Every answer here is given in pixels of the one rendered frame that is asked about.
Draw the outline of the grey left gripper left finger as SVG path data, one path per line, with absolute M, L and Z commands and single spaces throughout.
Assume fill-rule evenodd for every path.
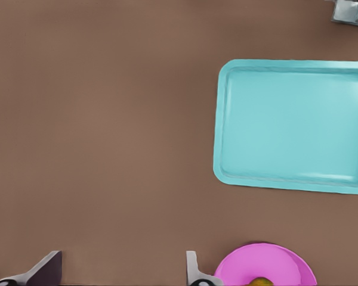
M 0 280 L 0 286 L 59 286 L 62 279 L 62 251 L 54 250 L 25 273 Z

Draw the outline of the silver frame post foot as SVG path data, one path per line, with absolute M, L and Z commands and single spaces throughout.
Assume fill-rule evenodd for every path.
M 332 0 L 335 4 L 332 21 L 358 26 L 358 0 Z

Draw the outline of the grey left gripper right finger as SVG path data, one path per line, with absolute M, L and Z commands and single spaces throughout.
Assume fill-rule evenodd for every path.
M 187 286 L 224 286 L 221 279 L 199 270 L 195 251 L 186 251 Z

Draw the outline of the pink round plate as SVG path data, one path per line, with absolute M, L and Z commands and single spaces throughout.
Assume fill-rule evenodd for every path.
M 265 278 L 274 286 L 316 286 L 311 267 L 296 253 L 277 244 L 253 243 L 229 253 L 214 275 L 226 286 L 240 286 Z

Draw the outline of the orange fruit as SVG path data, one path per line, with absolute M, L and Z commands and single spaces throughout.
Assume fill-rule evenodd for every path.
M 265 277 L 253 279 L 247 286 L 274 286 L 274 284 Z

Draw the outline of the turquoise rectangular tray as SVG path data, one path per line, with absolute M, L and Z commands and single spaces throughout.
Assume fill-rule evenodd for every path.
M 358 195 L 358 61 L 227 62 L 213 171 L 229 185 Z

